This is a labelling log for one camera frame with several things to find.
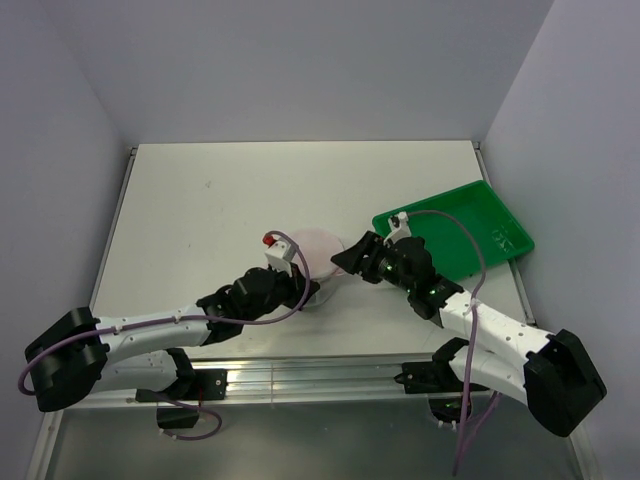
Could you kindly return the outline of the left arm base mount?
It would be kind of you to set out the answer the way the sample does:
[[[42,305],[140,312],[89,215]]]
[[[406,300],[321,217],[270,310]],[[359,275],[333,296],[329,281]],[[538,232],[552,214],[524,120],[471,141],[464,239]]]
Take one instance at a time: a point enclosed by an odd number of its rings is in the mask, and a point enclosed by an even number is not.
[[[225,399],[228,371],[226,369],[196,369],[194,378],[175,391],[157,393],[137,390],[137,403],[156,403],[156,424],[160,432],[181,441],[204,440],[216,435],[222,428],[221,416],[206,405]],[[188,434],[200,420],[213,420],[213,429],[207,433]]]

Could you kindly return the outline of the white mesh laundry bag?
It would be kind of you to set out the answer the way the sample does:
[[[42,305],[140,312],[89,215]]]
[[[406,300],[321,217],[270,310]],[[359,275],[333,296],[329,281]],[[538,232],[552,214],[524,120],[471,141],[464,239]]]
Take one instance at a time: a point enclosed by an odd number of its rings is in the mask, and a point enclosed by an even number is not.
[[[319,285],[319,289],[307,301],[307,307],[319,307],[336,291],[338,276],[342,274],[339,267],[331,262],[331,258],[344,251],[340,238],[321,228],[304,228],[296,230],[289,236],[298,244],[308,266],[311,280]]]

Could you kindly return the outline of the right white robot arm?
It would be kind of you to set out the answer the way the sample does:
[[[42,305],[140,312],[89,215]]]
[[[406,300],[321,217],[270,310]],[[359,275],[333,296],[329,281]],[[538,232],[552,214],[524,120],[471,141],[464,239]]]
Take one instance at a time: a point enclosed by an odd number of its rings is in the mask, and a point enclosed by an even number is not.
[[[524,404],[559,437],[569,436],[607,394],[575,334],[550,333],[473,300],[437,273],[421,238],[386,245],[368,232],[331,261],[366,282],[401,288],[419,317],[453,333],[430,360],[402,365],[394,379],[408,394],[494,390]]]

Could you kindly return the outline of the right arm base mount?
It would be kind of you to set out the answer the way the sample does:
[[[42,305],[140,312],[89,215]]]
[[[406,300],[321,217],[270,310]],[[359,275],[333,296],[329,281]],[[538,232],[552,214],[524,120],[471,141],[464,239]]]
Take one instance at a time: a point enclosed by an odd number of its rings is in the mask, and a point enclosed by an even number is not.
[[[427,395],[429,409],[437,421],[447,424],[460,421],[463,382],[447,363],[405,362],[393,379],[407,395]]]

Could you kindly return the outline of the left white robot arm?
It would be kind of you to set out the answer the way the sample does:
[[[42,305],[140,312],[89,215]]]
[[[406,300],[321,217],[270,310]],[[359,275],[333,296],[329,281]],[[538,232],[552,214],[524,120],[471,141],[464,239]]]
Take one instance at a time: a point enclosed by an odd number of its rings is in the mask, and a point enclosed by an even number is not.
[[[231,284],[173,311],[97,317],[88,307],[63,315],[25,349],[18,389],[42,412],[71,407],[104,391],[150,390],[170,399],[191,394],[196,375],[185,349],[219,344],[247,325],[298,313],[320,284],[297,265],[254,267]]]

